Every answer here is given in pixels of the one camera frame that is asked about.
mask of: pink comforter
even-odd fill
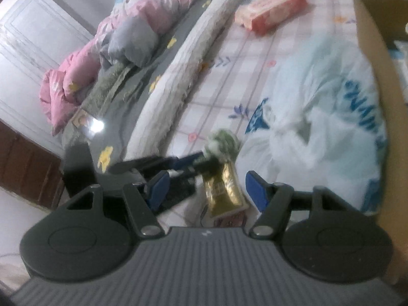
[[[116,8],[98,27],[97,34],[85,47],[70,54],[58,69],[48,70],[40,89],[40,102],[52,135],[64,129],[81,104],[78,90],[91,85],[101,67],[100,43],[105,35],[129,17],[141,16],[158,35],[165,34],[195,0],[127,0]]]

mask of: wooden cabinet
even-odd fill
[[[0,122],[0,186],[47,208],[58,205],[64,184],[61,159]]]

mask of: gray ribbed surface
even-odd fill
[[[18,306],[397,306],[402,299],[378,279],[334,285],[289,266],[275,245],[240,228],[172,228],[143,242],[116,272],[83,284],[34,278]]]

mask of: floor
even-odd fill
[[[0,289],[11,294],[28,279],[19,255],[20,240],[47,212],[0,188]]]

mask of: blue gripper pad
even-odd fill
[[[268,187],[270,185],[256,172],[248,171],[245,177],[245,187],[256,208],[263,212],[270,201],[268,198]]]
[[[147,183],[147,204],[152,211],[159,209],[170,189],[170,175],[166,171],[159,172]]]

